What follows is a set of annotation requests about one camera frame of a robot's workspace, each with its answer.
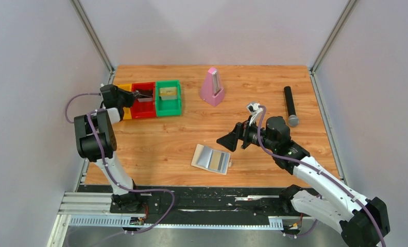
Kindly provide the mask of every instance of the pink metronome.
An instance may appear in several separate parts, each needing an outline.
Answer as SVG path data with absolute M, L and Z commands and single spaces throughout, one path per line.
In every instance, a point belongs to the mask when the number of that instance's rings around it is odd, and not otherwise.
M 220 82 L 219 72 L 216 68 L 211 67 L 209 71 L 207 71 L 207 76 L 202 84 L 199 96 L 214 107 L 220 104 L 224 99 L 224 87 Z

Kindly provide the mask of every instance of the wooden table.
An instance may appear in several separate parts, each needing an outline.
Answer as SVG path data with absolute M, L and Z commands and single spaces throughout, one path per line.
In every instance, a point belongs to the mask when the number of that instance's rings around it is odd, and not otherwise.
M 291 128 L 294 141 L 307 149 L 333 175 L 338 176 L 324 123 L 305 66 L 215 66 L 226 90 L 217 107 L 205 103 L 198 92 L 209 65 L 119 66 L 114 84 L 178 79 L 181 83 L 182 116 L 126 120 L 115 124 L 117 154 L 137 185 L 308 186 L 280 169 L 260 147 L 251 145 L 232 154 L 227 175 L 191 166 L 196 144 L 225 150 L 216 139 L 230 132 L 249 113 L 245 106 L 256 101 L 267 107 L 265 119 L 287 112 L 283 88 L 292 87 L 299 126 Z M 107 184 L 91 164 L 86 184 Z

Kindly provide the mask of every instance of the white panel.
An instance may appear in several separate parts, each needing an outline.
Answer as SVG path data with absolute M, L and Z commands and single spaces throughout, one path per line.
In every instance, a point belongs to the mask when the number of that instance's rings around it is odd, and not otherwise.
M 318 72 L 348 184 L 408 246 L 408 1 L 359 1 Z
M 0 246 L 46 245 L 81 169 L 65 103 L 106 81 L 70 1 L 0 1 Z
M 82 0 L 120 64 L 311 66 L 347 0 Z

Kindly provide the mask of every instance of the green plastic tray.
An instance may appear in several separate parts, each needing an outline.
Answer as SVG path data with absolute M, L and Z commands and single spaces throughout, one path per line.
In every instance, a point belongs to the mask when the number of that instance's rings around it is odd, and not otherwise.
M 173 86 L 177 88 L 178 98 L 161 100 L 159 96 L 160 88 Z M 156 82 L 156 113 L 158 117 L 181 115 L 181 88 L 179 80 Z

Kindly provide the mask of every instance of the small box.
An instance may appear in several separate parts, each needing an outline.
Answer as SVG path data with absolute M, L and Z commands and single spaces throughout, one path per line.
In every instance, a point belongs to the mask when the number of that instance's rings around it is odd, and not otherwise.
M 131 92 L 131 84 L 119 84 L 116 86 L 120 89 Z M 124 120 L 129 120 L 131 118 L 131 109 L 128 107 L 124 107 Z
M 161 100 L 177 99 L 177 87 L 162 87 L 159 89 L 159 95 Z

